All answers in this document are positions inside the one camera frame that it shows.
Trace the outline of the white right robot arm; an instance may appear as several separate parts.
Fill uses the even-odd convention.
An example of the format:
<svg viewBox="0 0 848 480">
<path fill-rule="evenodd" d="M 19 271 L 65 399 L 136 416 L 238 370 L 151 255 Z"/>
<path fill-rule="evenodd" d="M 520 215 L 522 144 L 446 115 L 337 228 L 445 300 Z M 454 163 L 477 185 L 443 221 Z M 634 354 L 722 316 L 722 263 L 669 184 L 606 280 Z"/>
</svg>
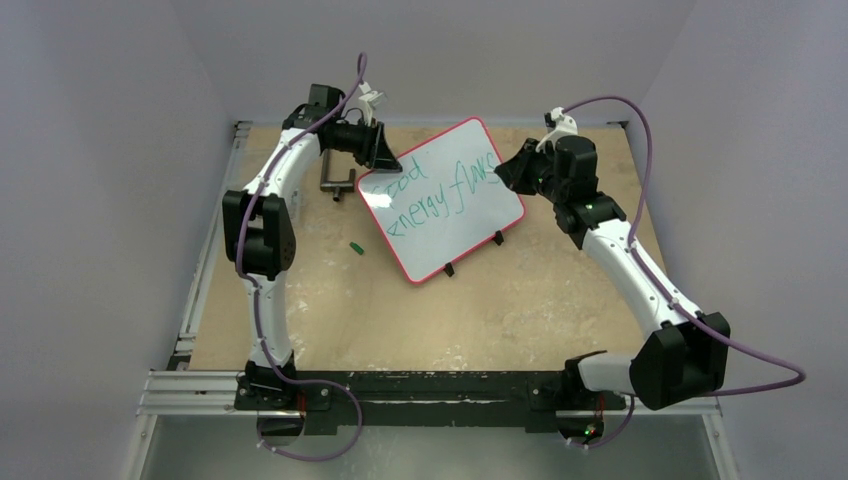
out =
<svg viewBox="0 0 848 480">
<path fill-rule="evenodd" d="M 610 391 L 659 410 L 719 390 L 729 322 L 718 312 L 704 313 L 681 294 L 630 237 L 624 211 L 598 188 L 597 162 L 595 144 L 570 135 L 554 144 L 528 139 L 494 169 L 512 192 L 551 202 L 558 227 L 601 267 L 645 336 L 633 357 L 597 351 L 567 360 L 564 399 L 584 407 L 600 391 Z"/>
</svg>

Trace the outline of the pink framed whiteboard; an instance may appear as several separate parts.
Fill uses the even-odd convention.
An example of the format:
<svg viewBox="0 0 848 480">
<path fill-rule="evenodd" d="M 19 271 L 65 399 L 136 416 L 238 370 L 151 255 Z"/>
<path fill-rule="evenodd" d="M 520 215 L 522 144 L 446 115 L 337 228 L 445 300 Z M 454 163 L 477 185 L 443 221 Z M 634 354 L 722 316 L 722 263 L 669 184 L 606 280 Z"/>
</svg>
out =
<svg viewBox="0 0 848 480">
<path fill-rule="evenodd" d="M 494 172 L 502 159 L 478 117 L 397 160 L 401 171 L 365 173 L 356 190 L 413 284 L 443 272 L 526 214 L 523 201 Z"/>
</svg>

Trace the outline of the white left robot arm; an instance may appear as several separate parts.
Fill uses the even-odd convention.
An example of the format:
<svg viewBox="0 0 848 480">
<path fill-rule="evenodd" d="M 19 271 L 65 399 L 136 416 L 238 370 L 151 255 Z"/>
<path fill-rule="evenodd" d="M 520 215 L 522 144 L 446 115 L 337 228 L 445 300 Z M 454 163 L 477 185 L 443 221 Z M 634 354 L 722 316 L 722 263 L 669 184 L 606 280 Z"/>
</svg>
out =
<svg viewBox="0 0 848 480">
<path fill-rule="evenodd" d="M 222 197 L 225 251 L 251 303 L 253 344 L 239 394 L 284 409 L 297 399 L 293 348 L 281 289 L 297 243 L 289 203 L 306 171 L 328 150 L 349 153 L 369 171 L 400 172 L 384 125 L 382 92 L 360 82 L 351 92 L 314 84 L 283 122 L 278 143 L 256 176 Z"/>
</svg>

